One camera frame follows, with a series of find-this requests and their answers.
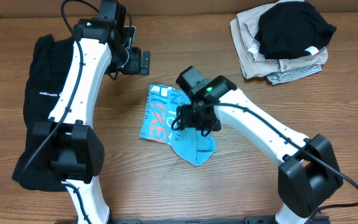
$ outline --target printed logo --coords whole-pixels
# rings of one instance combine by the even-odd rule
[[[56,93],[47,93],[47,92],[40,92],[40,95],[45,95],[45,96],[57,96]]]

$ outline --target black fabric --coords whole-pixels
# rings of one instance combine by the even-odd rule
[[[335,30],[311,4],[283,2],[260,17],[254,38],[266,59],[294,59],[310,55],[308,47],[327,46]]]
[[[40,37],[35,44],[24,92],[23,117],[27,126],[25,151],[17,161],[12,175],[12,179],[16,181],[19,181],[25,163],[37,148],[32,138],[34,123],[48,120],[49,113],[63,90],[73,57],[73,43],[72,37],[54,42],[52,35],[46,35]],[[66,191],[51,172],[41,169],[39,158],[24,173],[22,187],[48,192]]]

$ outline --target clothing tag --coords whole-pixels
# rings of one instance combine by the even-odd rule
[[[259,47],[260,47],[260,45],[259,45],[258,43],[256,43],[256,44],[252,45],[252,46],[248,49],[248,51],[251,52],[251,53],[253,53],[253,54],[256,54],[256,53],[259,52]]]
[[[315,55],[318,53],[317,47],[310,46],[305,51],[308,51],[311,55]]]

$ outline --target wood grain surface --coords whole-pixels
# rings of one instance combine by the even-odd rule
[[[325,135],[343,173],[358,182],[358,13],[323,16],[337,26],[323,71],[277,86],[243,79],[229,30],[233,14],[135,16],[136,45],[152,53],[150,75],[120,75],[115,82],[105,77],[94,112],[94,130],[106,151],[101,187],[114,218],[244,218],[273,215],[282,204],[277,169],[229,126],[213,133],[218,149],[199,167],[168,145],[139,139],[149,85],[178,88],[175,79],[189,65],[210,78],[225,75],[289,127]],[[22,107],[34,44],[46,34],[69,36],[61,18],[0,19],[1,224],[76,219],[67,193],[24,190],[11,180],[24,151]],[[325,204],[356,200],[357,191],[346,183]],[[325,214],[332,223],[358,223],[358,207]]]
[[[96,7],[101,0],[87,0]],[[319,12],[358,12],[358,0],[306,0]],[[238,13],[277,0],[120,0],[132,15],[189,15]],[[0,0],[1,18],[60,17],[62,0]],[[67,4],[67,16],[93,16],[92,8]]]

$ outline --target blue cloth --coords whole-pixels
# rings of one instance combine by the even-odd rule
[[[194,166],[199,166],[216,150],[212,135],[202,137],[201,131],[195,128],[186,128],[183,131],[171,129],[171,124],[177,117],[177,107],[190,103],[189,98],[181,90],[163,85],[150,85],[139,137],[168,144],[179,157]]]

